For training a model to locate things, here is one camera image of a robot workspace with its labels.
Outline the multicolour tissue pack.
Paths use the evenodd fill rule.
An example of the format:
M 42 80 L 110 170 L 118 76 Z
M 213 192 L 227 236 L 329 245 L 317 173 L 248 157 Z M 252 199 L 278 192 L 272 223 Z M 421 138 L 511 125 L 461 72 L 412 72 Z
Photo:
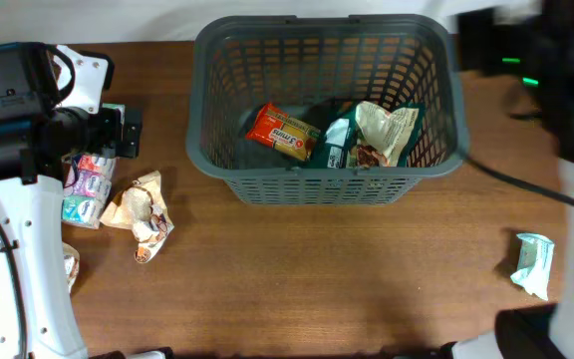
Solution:
M 112 188 L 116 159 L 76 155 L 64 184 L 62 222 L 98 229 Z

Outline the light teal small packet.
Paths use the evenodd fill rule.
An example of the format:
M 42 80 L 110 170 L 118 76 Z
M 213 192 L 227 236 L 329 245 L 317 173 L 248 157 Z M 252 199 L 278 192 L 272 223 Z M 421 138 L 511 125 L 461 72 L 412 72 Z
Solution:
M 550 278 L 555 244 L 548 237 L 537 233 L 517 233 L 521 246 L 516 271 L 511 281 L 521 286 L 529 295 L 548 301 Z

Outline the orange spaghetti packet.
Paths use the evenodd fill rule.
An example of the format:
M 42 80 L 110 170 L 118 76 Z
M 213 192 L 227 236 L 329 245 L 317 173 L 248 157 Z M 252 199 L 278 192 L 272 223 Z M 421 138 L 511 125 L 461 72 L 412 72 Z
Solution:
M 308 162 L 320 135 L 318 128 L 268 103 L 257 113 L 245 139 L 272 148 L 300 162 Z

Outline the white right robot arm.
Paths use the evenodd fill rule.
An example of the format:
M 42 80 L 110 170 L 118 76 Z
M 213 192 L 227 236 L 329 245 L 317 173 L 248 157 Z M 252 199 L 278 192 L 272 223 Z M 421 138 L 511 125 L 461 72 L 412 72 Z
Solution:
M 460 59 L 485 76 L 518 75 L 534 97 L 537 118 L 557 140 L 563 189 L 550 190 L 481 164 L 479 171 L 566 204 L 565 287 L 557 304 L 498 312 L 492 331 L 444 345 L 444 358 L 574 358 L 574 0 L 544 1 L 541 12 L 513 23 L 495 8 L 456 15 Z

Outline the green coffee bean bag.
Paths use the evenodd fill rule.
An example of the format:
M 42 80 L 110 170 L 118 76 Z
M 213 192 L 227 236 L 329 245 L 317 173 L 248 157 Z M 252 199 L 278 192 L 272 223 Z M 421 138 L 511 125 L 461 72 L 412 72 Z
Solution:
M 328 126 L 307 166 L 334 170 L 405 167 L 419 139 L 425 112 L 422 104 L 404 104 L 388 111 L 360 102 Z

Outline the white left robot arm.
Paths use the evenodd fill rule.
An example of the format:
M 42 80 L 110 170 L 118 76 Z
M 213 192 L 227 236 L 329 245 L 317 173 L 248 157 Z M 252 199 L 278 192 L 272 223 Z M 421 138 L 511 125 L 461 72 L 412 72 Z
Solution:
M 114 63 L 0 45 L 0 358 L 84 358 L 63 261 L 63 159 L 135 158 L 139 113 L 103 106 Z

